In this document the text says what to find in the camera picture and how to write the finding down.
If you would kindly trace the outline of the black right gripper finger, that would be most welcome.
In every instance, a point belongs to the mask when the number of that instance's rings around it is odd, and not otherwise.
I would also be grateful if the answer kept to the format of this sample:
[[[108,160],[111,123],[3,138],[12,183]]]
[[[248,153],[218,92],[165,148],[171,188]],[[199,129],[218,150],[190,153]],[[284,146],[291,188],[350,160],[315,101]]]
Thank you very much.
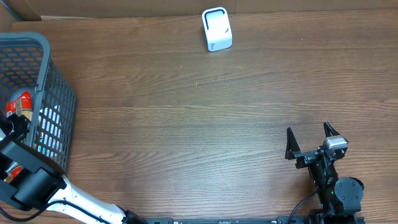
[[[292,129],[287,128],[287,145],[285,150],[285,159],[295,159],[295,155],[300,153],[301,150]]]
[[[332,137],[332,136],[338,136],[340,135],[338,131],[336,131],[333,126],[328,122],[325,121],[323,123],[324,131],[325,131],[325,136],[326,137]]]

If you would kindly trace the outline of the orange spaghetti packet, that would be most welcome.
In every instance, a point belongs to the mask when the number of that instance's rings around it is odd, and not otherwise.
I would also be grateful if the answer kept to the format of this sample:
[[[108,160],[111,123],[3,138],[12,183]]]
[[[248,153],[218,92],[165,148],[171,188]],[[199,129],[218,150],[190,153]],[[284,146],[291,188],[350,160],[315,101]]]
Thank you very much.
[[[23,94],[19,95],[16,100],[10,101],[6,104],[6,116],[9,117],[12,114],[16,114],[18,116],[24,115],[29,121],[32,120],[33,106],[29,91],[23,92]],[[6,171],[7,177],[5,181],[10,182],[21,170],[22,166],[17,162],[13,162]]]

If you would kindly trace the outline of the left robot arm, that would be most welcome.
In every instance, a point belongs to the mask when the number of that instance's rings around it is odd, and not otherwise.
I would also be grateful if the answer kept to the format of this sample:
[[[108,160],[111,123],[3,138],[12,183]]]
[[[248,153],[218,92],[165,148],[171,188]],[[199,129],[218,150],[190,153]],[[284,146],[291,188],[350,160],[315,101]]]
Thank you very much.
[[[94,198],[74,186],[52,159],[24,144],[30,121],[24,116],[1,116],[1,201],[36,213],[46,210],[83,223],[143,223],[130,210]]]

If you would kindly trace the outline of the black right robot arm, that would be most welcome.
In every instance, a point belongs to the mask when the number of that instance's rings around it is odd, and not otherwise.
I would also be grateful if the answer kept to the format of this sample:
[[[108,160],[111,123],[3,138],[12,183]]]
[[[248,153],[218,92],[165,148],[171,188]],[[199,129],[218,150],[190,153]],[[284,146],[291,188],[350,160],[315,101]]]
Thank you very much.
[[[338,177],[335,161],[344,158],[349,141],[333,126],[323,123],[325,139],[313,151],[302,152],[291,128],[287,128],[285,158],[295,160],[297,169],[307,168],[315,191],[301,200],[291,211],[287,223],[364,223],[361,211],[364,184],[354,177]],[[297,210],[315,195],[321,207],[306,217],[296,217]]]

